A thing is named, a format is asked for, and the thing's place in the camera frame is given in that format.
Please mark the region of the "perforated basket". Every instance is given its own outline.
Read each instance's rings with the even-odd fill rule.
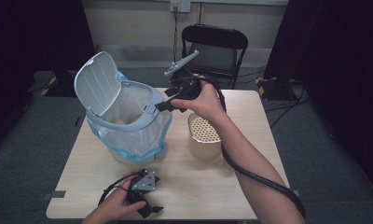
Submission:
[[[206,119],[191,113],[188,126],[188,147],[192,155],[200,160],[210,160],[221,154],[221,140]]]

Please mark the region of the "gray carpet floor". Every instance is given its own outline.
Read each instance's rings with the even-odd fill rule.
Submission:
[[[130,80],[169,87],[163,75],[166,69],[124,68],[121,72]],[[36,73],[32,90],[44,85],[50,74]],[[241,75],[246,76],[239,78],[236,89],[256,91],[253,80],[260,75],[259,68],[243,68]],[[228,89],[226,83],[221,85]],[[48,201],[42,197],[55,190],[80,129],[81,123],[76,121],[84,118],[85,111],[77,98],[44,97],[40,91],[34,92],[29,109],[0,144],[0,223],[81,221],[48,219]],[[301,94],[301,86],[294,91]],[[285,111],[271,109],[290,105],[285,101],[262,103],[269,124]],[[324,119],[309,101],[281,117],[272,132],[290,185],[301,193],[307,223],[373,223],[373,186],[331,138]]]

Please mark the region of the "person's left hand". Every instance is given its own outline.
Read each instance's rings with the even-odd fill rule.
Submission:
[[[131,176],[119,183],[120,188],[116,188],[96,209],[94,209],[82,223],[106,223],[113,220],[118,220],[121,217],[137,211],[145,206],[145,202],[128,204],[126,196],[127,189],[131,184],[131,180],[135,176]]]

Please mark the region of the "electronic device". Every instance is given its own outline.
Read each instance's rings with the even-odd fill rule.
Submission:
[[[155,107],[158,111],[173,111],[179,109],[181,112],[185,112],[185,109],[173,106],[171,101],[173,99],[194,100],[200,95],[200,81],[197,78],[194,78],[192,72],[185,67],[185,65],[198,54],[199,52],[195,50],[195,52],[184,59],[177,63],[173,63],[169,70],[164,73],[165,77],[170,77],[169,82],[172,85],[172,87],[166,90],[165,93],[167,96],[172,98],[168,101],[156,104]]]
[[[138,213],[143,217],[149,217],[151,213],[157,213],[163,209],[160,206],[151,206],[151,204],[146,200],[145,195],[156,189],[156,183],[160,179],[156,176],[155,172],[148,172],[146,169],[143,169],[139,172],[125,175],[116,181],[114,184],[110,185],[107,189],[104,190],[104,193],[99,201],[99,205],[104,202],[107,194],[114,188],[121,188],[117,186],[122,180],[125,180],[131,176],[135,178],[131,181],[131,184],[128,189],[124,189],[128,192],[126,200],[132,204],[140,201],[145,201],[145,206],[138,210]]]

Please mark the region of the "white trash can lid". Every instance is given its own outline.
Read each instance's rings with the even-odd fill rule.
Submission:
[[[117,99],[121,83],[111,55],[100,52],[90,58],[76,74],[74,88],[82,105],[101,116]]]

